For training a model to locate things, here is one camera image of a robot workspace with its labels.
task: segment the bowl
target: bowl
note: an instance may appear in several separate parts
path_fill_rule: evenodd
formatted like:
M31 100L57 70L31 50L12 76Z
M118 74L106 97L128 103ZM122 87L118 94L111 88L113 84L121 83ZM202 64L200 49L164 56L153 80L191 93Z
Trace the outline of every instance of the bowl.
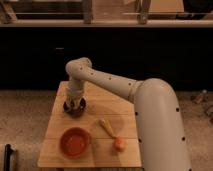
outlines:
M60 139L61 152L68 158L78 158L84 155L91 143L90 134L80 127L66 130Z

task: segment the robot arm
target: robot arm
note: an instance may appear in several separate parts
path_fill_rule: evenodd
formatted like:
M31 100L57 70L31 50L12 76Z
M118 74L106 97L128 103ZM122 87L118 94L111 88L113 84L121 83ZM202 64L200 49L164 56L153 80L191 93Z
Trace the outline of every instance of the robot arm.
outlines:
M171 86L160 79L136 81L91 67L88 58L66 65L67 107L80 106L85 81L109 90L134 104L145 171L191 171L180 108Z

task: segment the wooden tabletop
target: wooden tabletop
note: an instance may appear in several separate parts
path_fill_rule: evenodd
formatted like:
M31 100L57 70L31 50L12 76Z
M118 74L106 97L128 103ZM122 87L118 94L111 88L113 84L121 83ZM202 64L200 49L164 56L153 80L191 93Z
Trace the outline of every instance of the wooden tabletop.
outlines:
M141 167L138 137L133 105L91 83L86 83L84 98L87 106L83 116L74 119L63 111L67 81L60 83L52 115L38 159L39 167L95 168ZM117 136L126 141L126 149L117 152L113 139L103 130L99 119L108 119ZM68 159L61 154L59 139L71 127L86 129L92 136L88 152L78 159Z

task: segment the floor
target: floor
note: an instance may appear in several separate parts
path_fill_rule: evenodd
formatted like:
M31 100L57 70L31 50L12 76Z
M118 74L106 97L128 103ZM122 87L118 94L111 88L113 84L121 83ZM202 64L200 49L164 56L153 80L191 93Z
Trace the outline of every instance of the floor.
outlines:
M192 95L199 92L176 93L188 138L192 170L212 171L213 124L204 114L203 107L213 102L213 92L208 92L207 101L200 104L194 104L190 100ZM4 146L10 143L16 150L11 158L11 171L54 170L38 168L37 160L55 96L56 91L0 90L1 168Z

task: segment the wooden spoon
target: wooden spoon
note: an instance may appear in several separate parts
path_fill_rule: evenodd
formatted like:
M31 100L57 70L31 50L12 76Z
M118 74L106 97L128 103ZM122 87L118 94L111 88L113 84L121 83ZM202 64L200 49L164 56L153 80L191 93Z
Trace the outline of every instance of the wooden spoon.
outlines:
M105 129L105 131L114 139L114 147L117 151L123 151L125 149L125 141L121 137L117 137L112 129L110 122L107 119L100 119L100 125Z

